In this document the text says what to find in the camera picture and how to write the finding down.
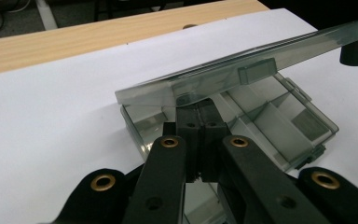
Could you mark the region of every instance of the wooden tabletop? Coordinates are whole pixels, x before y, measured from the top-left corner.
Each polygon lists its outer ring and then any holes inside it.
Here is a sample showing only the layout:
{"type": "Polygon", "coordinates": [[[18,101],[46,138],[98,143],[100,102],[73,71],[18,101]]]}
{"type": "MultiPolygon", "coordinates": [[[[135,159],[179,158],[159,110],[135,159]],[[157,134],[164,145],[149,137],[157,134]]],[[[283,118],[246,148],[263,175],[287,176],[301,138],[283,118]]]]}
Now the wooden tabletop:
{"type": "Polygon", "coordinates": [[[224,18],[268,10],[256,0],[227,0],[0,38],[0,72],[106,49],[224,18]]]}

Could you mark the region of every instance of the wooden table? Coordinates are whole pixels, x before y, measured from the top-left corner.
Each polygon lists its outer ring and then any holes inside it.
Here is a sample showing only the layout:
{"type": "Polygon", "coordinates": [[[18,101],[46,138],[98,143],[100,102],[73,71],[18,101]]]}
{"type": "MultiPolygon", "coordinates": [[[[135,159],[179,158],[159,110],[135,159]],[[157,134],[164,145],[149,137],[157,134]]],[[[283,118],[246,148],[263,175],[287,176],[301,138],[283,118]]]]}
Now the wooden table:
{"type": "Polygon", "coordinates": [[[228,17],[268,10],[256,0],[227,0],[0,38],[0,72],[178,31],[228,17]]]}

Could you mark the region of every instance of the white paper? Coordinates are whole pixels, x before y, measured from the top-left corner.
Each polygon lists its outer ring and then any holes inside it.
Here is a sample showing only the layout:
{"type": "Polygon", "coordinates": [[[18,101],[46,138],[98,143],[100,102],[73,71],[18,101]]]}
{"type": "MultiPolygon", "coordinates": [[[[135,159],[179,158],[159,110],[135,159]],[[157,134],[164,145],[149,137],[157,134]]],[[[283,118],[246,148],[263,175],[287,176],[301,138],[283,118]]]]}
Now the white paper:
{"type": "MultiPolygon", "coordinates": [[[[50,222],[85,175],[143,162],[116,90],[312,31],[271,10],[0,74],[0,223],[50,222]]],[[[325,57],[283,75],[341,128],[314,164],[358,186],[358,68],[339,65],[335,52],[325,57]]]]}

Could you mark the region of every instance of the transparent plastic lid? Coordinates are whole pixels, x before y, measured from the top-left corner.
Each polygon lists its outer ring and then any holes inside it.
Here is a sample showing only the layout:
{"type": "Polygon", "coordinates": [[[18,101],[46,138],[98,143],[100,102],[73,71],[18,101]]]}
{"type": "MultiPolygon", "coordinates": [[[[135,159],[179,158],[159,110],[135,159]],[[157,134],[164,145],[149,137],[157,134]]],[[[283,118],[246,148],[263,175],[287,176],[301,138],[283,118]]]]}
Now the transparent plastic lid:
{"type": "Polygon", "coordinates": [[[122,105],[183,106],[358,40],[358,21],[249,49],[220,60],[116,91],[122,105]]]}

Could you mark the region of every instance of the brass screw insert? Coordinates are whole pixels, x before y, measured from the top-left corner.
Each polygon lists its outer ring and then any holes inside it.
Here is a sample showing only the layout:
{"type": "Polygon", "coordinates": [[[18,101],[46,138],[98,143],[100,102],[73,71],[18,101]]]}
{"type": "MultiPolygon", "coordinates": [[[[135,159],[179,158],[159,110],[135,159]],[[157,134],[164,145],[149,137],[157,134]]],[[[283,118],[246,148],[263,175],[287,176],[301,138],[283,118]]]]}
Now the brass screw insert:
{"type": "Polygon", "coordinates": [[[245,138],[241,137],[232,138],[230,143],[234,147],[247,147],[249,145],[248,141],[245,138]]]}
{"type": "Polygon", "coordinates": [[[161,140],[161,144],[164,147],[176,147],[179,144],[179,142],[175,138],[167,137],[161,140]]]}
{"type": "Polygon", "coordinates": [[[91,188],[95,191],[106,191],[116,184],[116,179],[110,174],[97,175],[91,181],[91,188]]]}
{"type": "Polygon", "coordinates": [[[312,180],[318,185],[326,189],[338,189],[339,181],[332,175],[326,172],[313,172],[310,176],[312,180]]]}

